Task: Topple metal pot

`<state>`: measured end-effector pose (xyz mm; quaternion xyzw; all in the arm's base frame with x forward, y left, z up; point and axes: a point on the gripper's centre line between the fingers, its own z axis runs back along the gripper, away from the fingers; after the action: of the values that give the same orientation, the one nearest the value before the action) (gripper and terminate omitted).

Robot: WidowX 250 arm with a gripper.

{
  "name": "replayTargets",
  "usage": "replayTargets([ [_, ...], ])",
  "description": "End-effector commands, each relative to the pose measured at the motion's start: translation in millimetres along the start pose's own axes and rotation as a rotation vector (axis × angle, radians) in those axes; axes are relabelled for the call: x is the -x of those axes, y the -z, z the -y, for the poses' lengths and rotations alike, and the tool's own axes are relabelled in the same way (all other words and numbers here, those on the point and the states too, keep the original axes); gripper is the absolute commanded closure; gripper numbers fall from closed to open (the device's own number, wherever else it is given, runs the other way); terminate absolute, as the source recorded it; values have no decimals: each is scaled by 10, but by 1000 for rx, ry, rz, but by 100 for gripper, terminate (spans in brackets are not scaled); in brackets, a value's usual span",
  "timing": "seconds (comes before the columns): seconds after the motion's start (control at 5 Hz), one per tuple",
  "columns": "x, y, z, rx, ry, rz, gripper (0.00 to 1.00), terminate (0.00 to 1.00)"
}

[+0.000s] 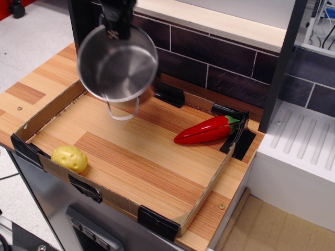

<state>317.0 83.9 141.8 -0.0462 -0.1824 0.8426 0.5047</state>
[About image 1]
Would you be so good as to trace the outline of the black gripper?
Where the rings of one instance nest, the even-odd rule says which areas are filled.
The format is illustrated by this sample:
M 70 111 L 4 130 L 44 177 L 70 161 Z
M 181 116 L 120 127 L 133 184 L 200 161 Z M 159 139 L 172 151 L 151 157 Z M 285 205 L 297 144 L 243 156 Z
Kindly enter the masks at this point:
M 110 39 L 127 40 L 136 0 L 100 0 L 104 13 L 104 25 Z

